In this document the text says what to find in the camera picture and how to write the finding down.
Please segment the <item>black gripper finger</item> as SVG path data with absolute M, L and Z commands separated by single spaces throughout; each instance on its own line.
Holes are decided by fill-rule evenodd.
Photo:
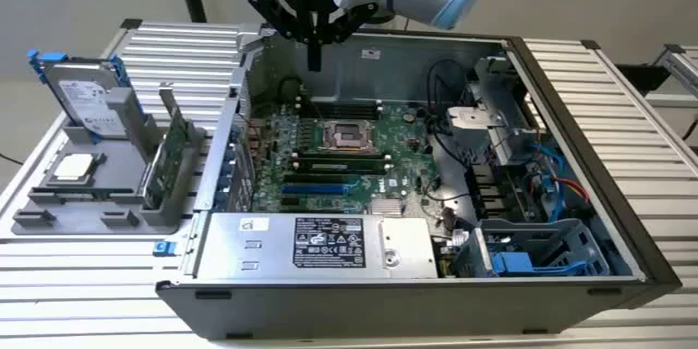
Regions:
M 379 6 L 375 2 L 352 7 L 332 22 L 329 12 L 317 13 L 313 28 L 313 71 L 321 70 L 321 47 L 332 43 L 341 43 L 360 26 L 372 18 Z
M 307 47 L 307 69 L 315 71 L 315 31 L 312 14 L 304 0 L 293 0 L 296 8 L 292 14 L 279 0 L 248 0 L 249 5 L 261 15 L 271 27 L 288 40 L 295 40 Z

